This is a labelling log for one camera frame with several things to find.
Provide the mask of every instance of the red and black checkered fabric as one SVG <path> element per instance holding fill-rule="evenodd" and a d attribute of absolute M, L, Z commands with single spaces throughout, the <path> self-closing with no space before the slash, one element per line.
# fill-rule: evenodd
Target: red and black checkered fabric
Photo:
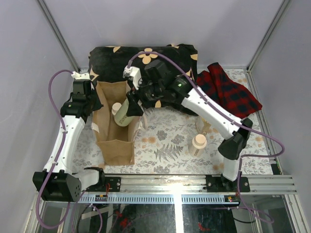
<path fill-rule="evenodd" d="M 203 71 L 198 74 L 197 84 L 212 100 L 228 112 L 245 118 L 262 108 L 261 103 L 255 99 L 252 93 L 245 86 L 229 79 L 218 63 L 213 63 L 207 68 L 209 72 Z"/>

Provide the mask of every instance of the gray wall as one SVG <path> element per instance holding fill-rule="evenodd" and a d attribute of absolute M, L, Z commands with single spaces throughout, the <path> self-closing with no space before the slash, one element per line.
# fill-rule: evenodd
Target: gray wall
<path fill-rule="evenodd" d="M 294 0 L 252 74 L 280 157 L 311 224 L 311 1 Z"/>
<path fill-rule="evenodd" d="M 81 67 L 95 46 L 193 44 L 198 65 L 246 66 L 282 0 L 46 0 Z"/>
<path fill-rule="evenodd" d="M 0 226 L 3 233 L 17 233 L 34 198 L 32 175 L 47 162 L 59 124 L 48 82 L 70 65 L 36 1 L 0 4 Z M 68 74 L 54 82 L 59 107 L 70 83 Z"/>

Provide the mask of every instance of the floral tablecloth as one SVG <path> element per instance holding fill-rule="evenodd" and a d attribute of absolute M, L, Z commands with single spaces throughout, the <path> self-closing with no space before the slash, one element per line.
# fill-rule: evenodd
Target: floral tablecloth
<path fill-rule="evenodd" d="M 226 69 L 228 76 L 247 87 L 242 69 Z M 188 146 L 197 135 L 197 116 L 189 116 L 172 108 L 150 108 L 145 111 L 148 130 L 140 130 L 135 138 L 135 164 L 130 166 L 104 166 L 104 160 L 91 129 L 92 118 L 87 119 L 73 158 L 73 172 L 88 166 L 104 167 L 105 173 L 140 174 L 221 174 L 223 158 L 217 152 L 223 138 L 211 127 L 207 134 L 205 153 L 198 157 L 189 155 Z M 253 128 L 260 130 L 256 114 L 249 118 Z M 251 133 L 242 154 L 267 155 L 261 136 Z M 244 158 L 244 174 L 272 174 L 269 159 Z"/>

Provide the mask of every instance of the fern pattern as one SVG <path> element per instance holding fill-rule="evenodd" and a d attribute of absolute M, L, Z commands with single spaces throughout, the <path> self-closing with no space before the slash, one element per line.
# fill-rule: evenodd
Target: fern pattern
<path fill-rule="evenodd" d="M 164 160 L 166 160 L 167 162 L 169 162 L 168 159 L 173 159 L 175 161 L 175 157 L 178 158 L 178 156 L 180 156 L 180 152 L 183 150 L 184 147 L 181 146 L 177 146 L 177 145 L 165 145 L 163 144 L 161 149 L 156 149 L 156 151 L 154 151 L 155 153 L 155 158 L 159 158 L 160 162 L 161 159 L 163 158 Z"/>

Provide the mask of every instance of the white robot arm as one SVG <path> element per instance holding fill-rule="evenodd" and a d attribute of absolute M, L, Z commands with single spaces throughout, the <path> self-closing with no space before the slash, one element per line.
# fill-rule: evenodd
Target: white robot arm
<path fill-rule="evenodd" d="M 160 61 L 150 63 L 149 68 L 152 76 L 149 79 L 144 77 L 142 79 L 140 69 L 137 67 L 125 68 L 124 78 L 128 80 L 132 90 L 127 93 L 129 100 L 128 116 L 141 116 L 142 108 L 138 102 L 145 107 L 150 107 L 151 100 L 166 100 L 174 104 L 179 104 L 195 112 L 209 122 L 224 138 L 224 141 L 219 146 L 219 152 L 224 156 L 224 171 L 223 177 L 229 181 L 237 179 L 240 161 L 240 152 L 245 147 L 246 141 L 249 137 L 249 132 L 243 132 L 238 126 L 219 115 L 214 109 L 206 104 L 194 90 L 184 76 L 177 77 L 161 77 L 158 72 L 158 66 L 163 64 Z M 78 138 L 82 129 L 85 126 L 87 117 L 92 111 L 101 108 L 97 93 L 91 88 L 91 81 L 89 75 L 76 75 L 73 82 L 73 92 L 71 94 L 72 101 L 67 101 L 61 108 L 61 115 L 66 126 L 66 139 L 63 149 L 60 153 L 58 161 L 55 162 L 57 151 L 60 148 L 62 141 L 62 134 L 64 129 L 62 125 L 59 127 L 58 137 L 56 139 L 52 154 L 44 166 L 42 172 L 35 172 L 33 182 L 39 191 L 47 173 L 51 170 L 52 165 L 55 167 L 52 175 L 45 186 L 45 191 L 42 194 L 43 200 L 54 201 L 76 201 L 82 190 L 90 187 L 98 187 L 100 190 L 105 189 L 105 176 L 101 168 L 88 167 L 77 174 L 72 173 L 73 154 L 76 149 Z M 252 126 L 252 122 L 241 120 L 233 116 L 198 87 L 198 90 L 217 107 L 222 113 L 229 116 L 235 122 L 240 122 L 247 127 Z"/>
<path fill-rule="evenodd" d="M 127 115 L 139 115 L 141 110 L 135 105 L 137 96 L 145 107 L 150 107 L 151 101 L 164 100 L 165 102 L 180 104 L 192 110 L 216 128 L 224 138 L 218 148 L 220 154 L 224 156 L 222 175 L 229 181 L 235 181 L 239 173 L 240 152 L 245 148 L 250 132 L 241 129 L 217 113 L 200 97 L 198 92 L 232 121 L 239 122 L 248 128 L 252 127 L 252 121 L 248 118 L 241 120 L 239 117 L 232 115 L 207 96 L 200 87 L 197 87 L 198 90 L 192 88 L 183 75 L 170 76 L 166 66 L 160 60 L 151 62 L 146 66 L 145 71 L 147 77 L 142 77 L 140 69 L 137 67 L 126 67 L 124 69 L 123 76 L 134 89 L 132 93 L 127 95 L 129 102 L 132 104 L 132 106 L 129 106 Z"/>

